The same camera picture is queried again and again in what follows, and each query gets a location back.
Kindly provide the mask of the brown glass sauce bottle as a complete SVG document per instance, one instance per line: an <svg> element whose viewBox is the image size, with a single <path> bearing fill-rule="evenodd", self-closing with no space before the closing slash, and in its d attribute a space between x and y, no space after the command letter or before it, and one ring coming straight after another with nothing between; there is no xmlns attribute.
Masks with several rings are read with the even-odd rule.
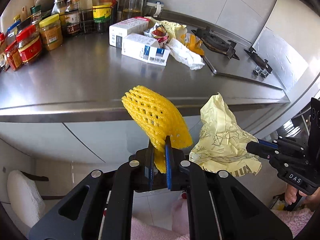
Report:
<svg viewBox="0 0 320 240"><path fill-rule="evenodd" d="M65 22L68 35L76 35L80 31L81 27L78 0L67 0Z"/></svg>

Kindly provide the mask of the white box blue label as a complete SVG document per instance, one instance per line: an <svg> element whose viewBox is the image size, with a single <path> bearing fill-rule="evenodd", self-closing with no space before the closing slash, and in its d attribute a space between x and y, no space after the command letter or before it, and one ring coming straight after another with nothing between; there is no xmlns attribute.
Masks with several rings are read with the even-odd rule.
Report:
<svg viewBox="0 0 320 240"><path fill-rule="evenodd" d="M145 63L165 67L170 51L160 48L155 38L131 33L122 39L121 54Z"/></svg>

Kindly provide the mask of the pale yellow plastic bag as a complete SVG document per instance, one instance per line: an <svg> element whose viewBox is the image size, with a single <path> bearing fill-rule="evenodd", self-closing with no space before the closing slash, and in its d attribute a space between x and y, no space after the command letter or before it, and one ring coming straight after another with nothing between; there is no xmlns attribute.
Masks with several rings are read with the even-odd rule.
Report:
<svg viewBox="0 0 320 240"><path fill-rule="evenodd" d="M203 124L199 142L189 154L189 160L208 172L225 170L235 177L256 175L262 168L259 157L246 146L258 139L237 124L235 115L221 94L210 97L200 110Z"/></svg>

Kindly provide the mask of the yellow label oil bottle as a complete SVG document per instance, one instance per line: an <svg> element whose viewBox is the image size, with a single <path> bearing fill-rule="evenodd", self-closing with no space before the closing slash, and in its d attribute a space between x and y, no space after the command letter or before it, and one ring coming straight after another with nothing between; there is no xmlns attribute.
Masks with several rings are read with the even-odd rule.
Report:
<svg viewBox="0 0 320 240"><path fill-rule="evenodd" d="M104 33L111 22L113 0L92 0L93 20L97 31Z"/></svg>

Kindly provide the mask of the white crumpled plastic bag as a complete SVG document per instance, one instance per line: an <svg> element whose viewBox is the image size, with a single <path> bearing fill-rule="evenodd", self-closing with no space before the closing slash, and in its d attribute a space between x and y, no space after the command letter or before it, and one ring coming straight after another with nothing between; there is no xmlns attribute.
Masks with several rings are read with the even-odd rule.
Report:
<svg viewBox="0 0 320 240"><path fill-rule="evenodd" d="M190 70L200 70L205 65L200 55L189 50L175 38L167 42L164 48L170 50L170 55L176 61L188 66Z"/></svg>

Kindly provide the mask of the small jar blue white lid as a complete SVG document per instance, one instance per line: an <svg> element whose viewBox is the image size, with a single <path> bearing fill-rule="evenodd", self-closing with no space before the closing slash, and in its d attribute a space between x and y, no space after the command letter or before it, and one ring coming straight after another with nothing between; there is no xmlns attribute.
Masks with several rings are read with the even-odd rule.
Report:
<svg viewBox="0 0 320 240"><path fill-rule="evenodd" d="M164 3L157 0L147 0L143 9L143 16L159 18L162 14Z"/></svg>

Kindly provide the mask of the white stool cushion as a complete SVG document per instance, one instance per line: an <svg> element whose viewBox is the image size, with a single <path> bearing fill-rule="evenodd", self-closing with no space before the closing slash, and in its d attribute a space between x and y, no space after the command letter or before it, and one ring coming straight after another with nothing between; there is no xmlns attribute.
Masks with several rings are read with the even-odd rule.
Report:
<svg viewBox="0 0 320 240"><path fill-rule="evenodd" d="M11 208L30 228L42 218L46 208L35 181L48 181L48 178L13 170L7 179L7 193Z"/></svg>

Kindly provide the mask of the yellow foam fruit net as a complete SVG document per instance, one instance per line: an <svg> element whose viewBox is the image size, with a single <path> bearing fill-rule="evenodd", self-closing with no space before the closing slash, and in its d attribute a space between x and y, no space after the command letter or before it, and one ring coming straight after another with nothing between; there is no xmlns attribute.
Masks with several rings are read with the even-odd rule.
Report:
<svg viewBox="0 0 320 240"><path fill-rule="evenodd" d="M159 172L165 173L166 137L170 137L173 148L183 149L193 144L181 113L167 98L144 86L133 87L121 101L131 118L149 137L155 148L154 164Z"/></svg>

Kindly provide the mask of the yellow lid sauce jar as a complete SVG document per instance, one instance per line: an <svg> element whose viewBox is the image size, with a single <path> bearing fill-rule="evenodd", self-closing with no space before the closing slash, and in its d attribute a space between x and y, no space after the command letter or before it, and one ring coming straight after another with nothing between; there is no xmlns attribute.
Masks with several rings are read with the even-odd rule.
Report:
<svg viewBox="0 0 320 240"><path fill-rule="evenodd" d="M39 23L42 42L47 51L61 46L63 36L61 30L60 15L54 14Z"/></svg>

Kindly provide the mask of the orange yellow snack packet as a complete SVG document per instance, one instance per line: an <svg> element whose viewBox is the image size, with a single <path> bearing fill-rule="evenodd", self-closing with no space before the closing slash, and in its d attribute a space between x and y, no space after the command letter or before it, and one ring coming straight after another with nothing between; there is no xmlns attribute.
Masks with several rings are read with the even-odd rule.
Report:
<svg viewBox="0 0 320 240"><path fill-rule="evenodd" d="M186 33L180 36L180 42L190 51L204 56L204 50L201 48L202 40L191 33Z"/></svg>

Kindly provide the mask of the black gas stove burner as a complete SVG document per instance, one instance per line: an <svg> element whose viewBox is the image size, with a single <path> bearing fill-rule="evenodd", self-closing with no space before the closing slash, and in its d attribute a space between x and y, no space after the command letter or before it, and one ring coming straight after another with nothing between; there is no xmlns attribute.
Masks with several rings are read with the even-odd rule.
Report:
<svg viewBox="0 0 320 240"><path fill-rule="evenodd" d="M198 37L209 50L225 55L229 59L234 58L240 60L235 50L236 42L223 40L215 35L210 27L206 27L206 29L197 28L196 30L192 30L192 33Z"/></svg>

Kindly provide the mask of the chocolate pie snack wrapper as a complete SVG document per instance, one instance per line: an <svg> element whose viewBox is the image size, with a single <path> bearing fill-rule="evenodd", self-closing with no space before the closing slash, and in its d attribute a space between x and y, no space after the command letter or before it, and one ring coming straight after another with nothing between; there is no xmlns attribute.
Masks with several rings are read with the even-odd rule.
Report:
<svg viewBox="0 0 320 240"><path fill-rule="evenodd" d="M156 39L160 48L163 48L169 39L169 33L164 25L160 23L155 23L152 28L145 30L143 34L144 36Z"/></svg>

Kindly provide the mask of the green lid spice jar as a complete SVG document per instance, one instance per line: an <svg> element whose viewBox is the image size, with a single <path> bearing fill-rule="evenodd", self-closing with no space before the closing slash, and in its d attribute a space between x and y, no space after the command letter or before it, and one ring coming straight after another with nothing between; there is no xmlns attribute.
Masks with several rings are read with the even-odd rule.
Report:
<svg viewBox="0 0 320 240"><path fill-rule="evenodd" d="M32 25L39 26L39 23L42 20L42 12L41 12L41 6L35 5L31 7L31 23Z"/></svg>

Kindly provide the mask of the large red lid jar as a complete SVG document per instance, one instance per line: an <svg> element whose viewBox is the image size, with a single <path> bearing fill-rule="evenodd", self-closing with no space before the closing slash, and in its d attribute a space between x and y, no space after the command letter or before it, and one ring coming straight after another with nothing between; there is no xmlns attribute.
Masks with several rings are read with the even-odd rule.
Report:
<svg viewBox="0 0 320 240"><path fill-rule="evenodd" d="M42 52L42 41L35 25L29 25L18 33L16 41L24 64L31 64L37 60Z"/></svg>

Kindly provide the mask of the small red lid jar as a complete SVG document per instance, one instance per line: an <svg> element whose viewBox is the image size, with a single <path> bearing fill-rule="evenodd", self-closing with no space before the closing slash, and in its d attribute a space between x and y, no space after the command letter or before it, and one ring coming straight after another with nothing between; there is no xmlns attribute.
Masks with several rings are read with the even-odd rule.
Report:
<svg viewBox="0 0 320 240"><path fill-rule="evenodd" d="M14 42L7 46L7 48L5 49L5 55L9 66L14 72L22 66L23 62L18 51L16 40L14 40Z"/></svg>

